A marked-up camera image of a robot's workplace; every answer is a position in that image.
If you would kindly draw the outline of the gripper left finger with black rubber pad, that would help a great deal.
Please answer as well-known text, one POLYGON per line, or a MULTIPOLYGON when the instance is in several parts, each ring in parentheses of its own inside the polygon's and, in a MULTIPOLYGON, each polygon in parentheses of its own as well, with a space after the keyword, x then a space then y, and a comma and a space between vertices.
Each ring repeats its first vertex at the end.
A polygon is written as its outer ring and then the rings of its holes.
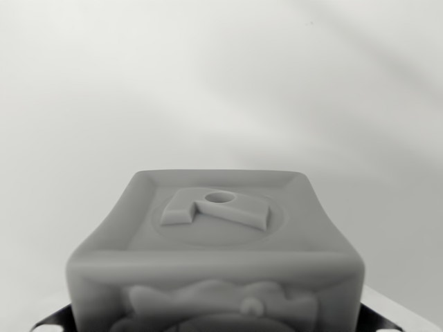
POLYGON ((31 331, 36 323, 68 304, 66 287, 1 287, 1 331, 31 331))

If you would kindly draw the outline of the gripper right finger with black rubber pad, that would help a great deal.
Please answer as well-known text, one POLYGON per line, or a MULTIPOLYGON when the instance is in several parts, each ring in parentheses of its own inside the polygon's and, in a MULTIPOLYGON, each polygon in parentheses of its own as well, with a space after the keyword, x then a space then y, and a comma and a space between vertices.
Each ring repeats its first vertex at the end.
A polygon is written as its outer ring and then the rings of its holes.
POLYGON ((436 332, 442 328, 365 285, 356 331, 436 332))

